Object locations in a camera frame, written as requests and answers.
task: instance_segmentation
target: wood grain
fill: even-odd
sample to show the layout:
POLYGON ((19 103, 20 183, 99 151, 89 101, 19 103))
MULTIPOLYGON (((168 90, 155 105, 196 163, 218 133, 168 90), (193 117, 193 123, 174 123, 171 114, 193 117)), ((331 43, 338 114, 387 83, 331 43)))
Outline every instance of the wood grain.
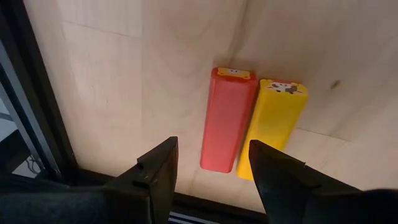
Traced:
POLYGON ((199 168, 210 70, 305 84, 286 153, 361 189, 398 187, 398 2, 25 0, 79 164, 118 175, 179 137, 176 191, 264 212, 199 168))

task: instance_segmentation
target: red block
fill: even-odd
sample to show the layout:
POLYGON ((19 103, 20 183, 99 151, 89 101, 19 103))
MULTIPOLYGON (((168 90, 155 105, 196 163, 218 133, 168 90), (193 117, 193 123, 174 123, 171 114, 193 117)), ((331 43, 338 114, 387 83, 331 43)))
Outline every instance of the red block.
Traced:
POLYGON ((202 169, 231 172, 250 119, 256 88, 254 73, 231 68, 212 70, 200 158, 202 169))

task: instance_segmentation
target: floor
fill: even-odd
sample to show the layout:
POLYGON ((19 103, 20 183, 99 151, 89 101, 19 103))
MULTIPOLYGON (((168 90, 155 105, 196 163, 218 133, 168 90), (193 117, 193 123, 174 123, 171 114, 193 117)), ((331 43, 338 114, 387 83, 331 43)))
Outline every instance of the floor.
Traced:
POLYGON ((360 189, 398 188, 398 14, 388 0, 24 0, 73 150, 118 175, 179 137, 176 191, 263 212, 199 167, 210 70, 301 82, 285 152, 360 189))

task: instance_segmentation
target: animal sticker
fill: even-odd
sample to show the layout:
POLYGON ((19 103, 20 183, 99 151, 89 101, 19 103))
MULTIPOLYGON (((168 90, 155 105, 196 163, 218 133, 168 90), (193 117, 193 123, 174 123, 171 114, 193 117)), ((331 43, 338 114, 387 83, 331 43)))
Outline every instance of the animal sticker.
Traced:
POLYGON ((302 94, 303 92, 299 90, 300 84, 298 83, 281 83, 275 82, 274 80, 267 80, 269 82, 267 89, 275 90, 278 93, 290 93, 290 94, 302 94))
POLYGON ((232 68, 217 68, 217 75, 250 79, 250 72, 232 68))

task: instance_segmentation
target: yellow rectangular box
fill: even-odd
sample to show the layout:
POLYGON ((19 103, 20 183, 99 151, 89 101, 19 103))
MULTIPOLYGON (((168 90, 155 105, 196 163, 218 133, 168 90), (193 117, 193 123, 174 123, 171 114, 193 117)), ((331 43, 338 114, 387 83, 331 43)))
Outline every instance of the yellow rectangular box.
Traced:
POLYGON ((308 90, 301 84, 260 81, 259 95, 236 170, 240 178, 253 180, 249 162, 250 140, 260 140, 282 150, 307 99, 308 90))

